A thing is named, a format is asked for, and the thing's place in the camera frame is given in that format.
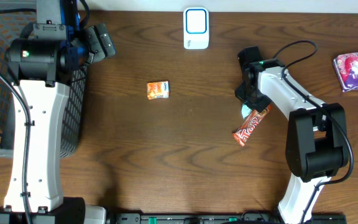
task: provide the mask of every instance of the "basket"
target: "basket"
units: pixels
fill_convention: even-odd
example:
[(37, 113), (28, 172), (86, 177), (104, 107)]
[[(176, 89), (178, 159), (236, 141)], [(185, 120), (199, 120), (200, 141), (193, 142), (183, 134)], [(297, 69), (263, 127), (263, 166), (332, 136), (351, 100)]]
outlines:
[[(0, 9), (35, 8), (35, 1), (0, 1)], [(0, 14), (0, 72), (9, 80), (5, 51), (11, 42), (20, 36), (20, 32), (28, 22), (36, 20), (33, 12), (17, 12)], [(75, 71), (73, 80), (84, 77), (83, 72)], [(67, 101), (62, 124), (62, 143), (60, 157), (74, 154), (78, 134), (80, 132), (81, 111), (84, 100), (86, 80), (74, 82), (70, 87), (70, 96)], [(13, 157), (14, 145), (14, 105), (12, 94), (0, 81), (0, 157)]]

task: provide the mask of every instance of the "robotic arm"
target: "robotic arm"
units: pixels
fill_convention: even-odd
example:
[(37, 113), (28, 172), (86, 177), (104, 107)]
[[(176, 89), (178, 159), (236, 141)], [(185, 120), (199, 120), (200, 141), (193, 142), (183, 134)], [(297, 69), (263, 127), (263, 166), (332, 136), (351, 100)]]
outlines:
[[(248, 47), (238, 55), (245, 82), (236, 90), (236, 96), (250, 109), (261, 112), (274, 102), (288, 119), (287, 146), (285, 155), (292, 172), (284, 198), (278, 211), (285, 223), (299, 223), (305, 213), (305, 221), (320, 191), (313, 195), (318, 183), (327, 182), (337, 174), (339, 168), (349, 160), (342, 136), (332, 122), (326, 119), (319, 108), (306, 101), (282, 77), (285, 67), (277, 59), (263, 60), (258, 47)], [(286, 69), (287, 80), (320, 107), (324, 107), (343, 130), (346, 119), (341, 105), (325, 102), (309, 94)], [(314, 139), (314, 131), (325, 131), (326, 136)], [(309, 209), (305, 211), (309, 199)]]
[[(87, 65), (116, 53), (104, 24), (85, 29), (88, 18), (80, 22), (76, 1), (37, 0), (35, 38), (16, 39), (7, 51), (9, 69), (16, 81), (14, 89), (28, 107), (31, 121), (26, 123), (21, 103), (15, 98), (13, 168), (0, 208), (0, 221), (5, 221), (0, 223), (22, 223), (22, 214), (27, 216), (29, 212), (37, 223), (84, 223), (86, 214), (106, 219), (104, 208), (86, 208), (82, 198), (63, 198), (60, 182), (62, 120), (70, 85), (77, 81), (73, 80), (74, 73), (81, 70), (86, 78)], [(28, 125), (31, 129), (25, 168)], [(25, 172), (27, 195), (22, 191)]]
[[(15, 98), (14, 160), (4, 206), (0, 207), (0, 223), (24, 223), (23, 214), (29, 212), (35, 223), (114, 224), (115, 218), (121, 224), (156, 224), (157, 220), (163, 224), (222, 224), (228, 220), (248, 220), (245, 214), (110, 216), (102, 207), (85, 206), (82, 198), (63, 197), (60, 143), (70, 85), (76, 81), (73, 73), (81, 70), (86, 76), (87, 65), (116, 53), (106, 26), (98, 24), (85, 29), (86, 22), (87, 19), (79, 21), (76, 1), (37, 0), (35, 38), (14, 40), (7, 53), (9, 69), (17, 81), (14, 89), (29, 109), (31, 120), (26, 121), (22, 102)], [(284, 64), (277, 59), (263, 60), (258, 47), (246, 48), (238, 57), (245, 80), (236, 90), (238, 99), (257, 111), (274, 102), (288, 119), (285, 154), (292, 175), (287, 192), (278, 204), (280, 221), (298, 223), (302, 216), (309, 220), (319, 194), (316, 186), (329, 181), (349, 160), (341, 132), (320, 107), (346, 131), (344, 110), (337, 103), (327, 105), (310, 95), (285, 70), (289, 85), (282, 77)], [(31, 126), (28, 151), (23, 141), (27, 139), (26, 126)], [(326, 137), (314, 139), (313, 131), (325, 131)], [(24, 195), (25, 172), (27, 192)], [(28, 197), (26, 206), (23, 197)], [(269, 218), (268, 214), (255, 215), (257, 221)], [(324, 217), (322, 220), (320, 223), (330, 223)]]

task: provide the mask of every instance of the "orange snack package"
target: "orange snack package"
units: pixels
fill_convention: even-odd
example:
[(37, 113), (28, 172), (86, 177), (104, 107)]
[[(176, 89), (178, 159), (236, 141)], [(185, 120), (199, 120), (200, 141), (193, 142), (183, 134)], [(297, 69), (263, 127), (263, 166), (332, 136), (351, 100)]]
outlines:
[(234, 139), (241, 145), (245, 146), (249, 136), (252, 134), (256, 126), (260, 121), (272, 110), (272, 105), (268, 105), (262, 112), (258, 113), (257, 110), (252, 110), (251, 114), (248, 115), (244, 124), (233, 133)]
[(153, 100), (157, 98), (169, 98), (168, 81), (148, 83), (147, 98), (149, 100)]

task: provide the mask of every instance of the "purple snack bag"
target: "purple snack bag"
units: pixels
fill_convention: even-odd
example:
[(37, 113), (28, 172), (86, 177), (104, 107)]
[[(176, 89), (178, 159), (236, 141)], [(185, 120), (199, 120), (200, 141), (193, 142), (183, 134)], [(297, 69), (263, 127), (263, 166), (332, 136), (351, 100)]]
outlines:
[(358, 53), (343, 54), (334, 59), (342, 91), (358, 90)]

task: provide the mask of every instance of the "wood grain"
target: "wood grain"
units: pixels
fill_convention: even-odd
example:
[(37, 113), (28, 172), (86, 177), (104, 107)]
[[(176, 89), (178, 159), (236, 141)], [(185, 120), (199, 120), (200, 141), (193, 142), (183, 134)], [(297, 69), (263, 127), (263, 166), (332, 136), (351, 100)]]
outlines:
[[(310, 39), (318, 53), (291, 74), (318, 98), (342, 104), (356, 159), (352, 177), (325, 187), (314, 211), (344, 212), (358, 223), (358, 91), (343, 93), (332, 66), (337, 55), (358, 52), (358, 15), (211, 13), (206, 50), (183, 48), (178, 12), (92, 12), (89, 24), (98, 22), (106, 23), (117, 55), (89, 68), (81, 140), (61, 162), (66, 196), (145, 213), (273, 209), (290, 177), (287, 121), (273, 107), (246, 147), (236, 143), (236, 55), (259, 45), (269, 58)], [(310, 50), (297, 45), (279, 59), (289, 63)], [(158, 80), (170, 82), (171, 96), (149, 101), (146, 83)], [(0, 206), (11, 166), (0, 159)]]

